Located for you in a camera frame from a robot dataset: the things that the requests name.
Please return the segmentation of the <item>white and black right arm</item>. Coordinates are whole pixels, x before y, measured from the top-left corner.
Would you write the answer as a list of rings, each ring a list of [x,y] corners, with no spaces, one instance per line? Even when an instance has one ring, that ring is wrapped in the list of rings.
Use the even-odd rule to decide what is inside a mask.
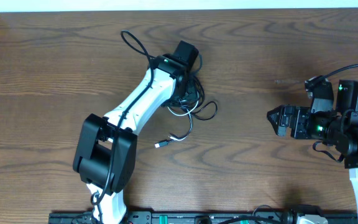
[[[277,136],[288,128],[294,139],[313,139],[314,145],[333,146],[349,171],[356,196],[358,216],[358,80],[341,80],[338,91],[327,79],[307,80],[305,89],[312,102],[309,107],[280,105],[267,112]]]

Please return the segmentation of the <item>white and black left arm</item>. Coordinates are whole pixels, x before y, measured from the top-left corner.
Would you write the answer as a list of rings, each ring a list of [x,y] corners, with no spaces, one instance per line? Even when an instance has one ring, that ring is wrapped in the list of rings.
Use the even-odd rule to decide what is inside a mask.
[[[93,196],[94,223],[120,223],[126,214],[124,188],[134,171],[137,138],[161,106],[184,106],[199,94],[190,80],[198,49],[181,41],[173,54],[151,60],[144,79],[115,109],[84,121],[73,160]]]

